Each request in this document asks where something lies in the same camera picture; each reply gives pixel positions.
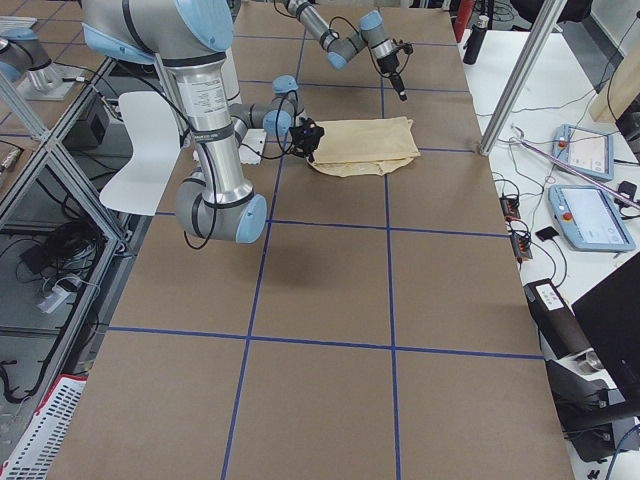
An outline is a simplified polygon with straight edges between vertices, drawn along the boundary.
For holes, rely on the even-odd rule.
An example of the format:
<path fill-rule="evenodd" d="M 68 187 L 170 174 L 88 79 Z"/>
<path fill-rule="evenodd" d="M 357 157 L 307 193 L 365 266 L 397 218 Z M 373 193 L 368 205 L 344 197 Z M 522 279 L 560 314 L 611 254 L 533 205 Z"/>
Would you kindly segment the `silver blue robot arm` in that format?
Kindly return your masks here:
<path fill-rule="evenodd" d="M 248 244 L 262 234 L 266 199 L 244 177 L 242 142 L 223 83 L 233 41 L 224 1 L 85 1 L 86 44 L 137 64 L 156 58 L 178 87 L 177 108 L 191 130 L 199 167 L 180 185 L 176 216 L 186 234 Z"/>
<path fill-rule="evenodd" d="M 281 14 L 298 20 L 326 53 L 335 70 L 343 69 L 360 52 L 367 51 L 377 74 L 387 79 L 401 101 L 407 100 L 402 72 L 413 54 L 410 42 L 393 39 L 386 31 L 378 10 L 365 14 L 353 25 L 336 16 L 327 22 L 310 1 L 273 1 L 284 6 Z"/>

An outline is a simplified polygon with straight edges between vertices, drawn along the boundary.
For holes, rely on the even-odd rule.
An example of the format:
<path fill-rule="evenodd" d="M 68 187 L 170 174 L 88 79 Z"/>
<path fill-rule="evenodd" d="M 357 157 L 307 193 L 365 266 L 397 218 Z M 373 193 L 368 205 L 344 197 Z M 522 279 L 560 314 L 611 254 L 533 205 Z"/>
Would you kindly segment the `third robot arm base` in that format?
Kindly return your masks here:
<path fill-rule="evenodd" d="M 17 27 L 1 33 L 1 73 L 12 83 L 26 77 L 17 87 L 26 100 L 62 101 L 71 90 L 36 33 Z"/>

